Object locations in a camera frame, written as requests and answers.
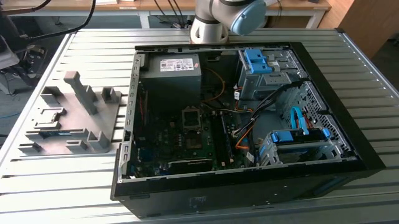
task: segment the blue plastic tab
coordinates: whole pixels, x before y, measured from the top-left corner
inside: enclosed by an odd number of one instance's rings
[[[275,134],[276,134],[276,137],[279,139],[279,142],[293,141],[292,134],[291,134],[289,131],[275,132]]]
[[[331,133],[329,133],[329,130],[327,128],[323,128],[323,134],[324,134],[325,138],[331,137]]]
[[[305,119],[304,119],[304,116],[301,115],[301,111],[300,111],[300,108],[297,106],[293,106],[291,108],[291,114],[289,114],[291,126],[292,126],[293,129],[296,128],[295,114],[297,116],[297,121],[299,121],[299,127],[297,128],[301,128],[301,130],[304,131],[304,134],[308,135],[309,131],[307,130]]]
[[[261,155],[263,151],[265,150],[265,145],[263,145],[261,149],[260,149],[260,152],[259,152],[259,155]]]
[[[273,141],[273,142],[277,142],[279,139],[276,138],[275,134],[271,134],[271,136],[272,136],[272,141]]]
[[[267,66],[265,56],[259,49],[247,49],[244,51],[247,62],[252,73],[271,73],[272,68]]]

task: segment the white label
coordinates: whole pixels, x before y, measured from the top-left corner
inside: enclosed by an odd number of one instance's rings
[[[137,9],[137,7],[118,7],[118,9]]]
[[[253,157],[253,155],[252,155],[249,152],[247,152],[247,159],[248,159],[251,162],[253,162],[253,160],[255,160],[255,157]]]
[[[235,99],[239,100],[239,92],[235,92]]]
[[[268,66],[279,66],[279,62],[268,62]]]
[[[161,60],[160,66],[161,66],[161,72],[193,70],[192,58],[165,59]]]

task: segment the aluminum table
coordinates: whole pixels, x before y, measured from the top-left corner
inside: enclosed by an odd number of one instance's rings
[[[138,220],[109,200],[114,151],[105,154],[21,156],[21,128],[44,86],[77,70],[93,91],[110,86],[124,94],[113,144],[122,137],[134,46],[186,44],[174,29],[85,29],[64,37],[45,74],[0,150],[0,220],[66,223],[210,222],[373,223],[399,221],[399,93],[344,33],[323,29],[263,29],[232,42],[303,42],[387,169],[355,180],[327,196],[269,206]]]

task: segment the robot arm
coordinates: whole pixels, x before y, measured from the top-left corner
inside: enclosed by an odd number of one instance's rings
[[[224,43],[228,29],[249,34],[264,22],[263,0],[196,0],[189,38],[193,43]]]

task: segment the open computer case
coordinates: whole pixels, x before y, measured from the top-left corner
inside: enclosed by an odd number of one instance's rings
[[[137,217],[320,197],[384,169],[301,43],[134,50],[110,199]]]

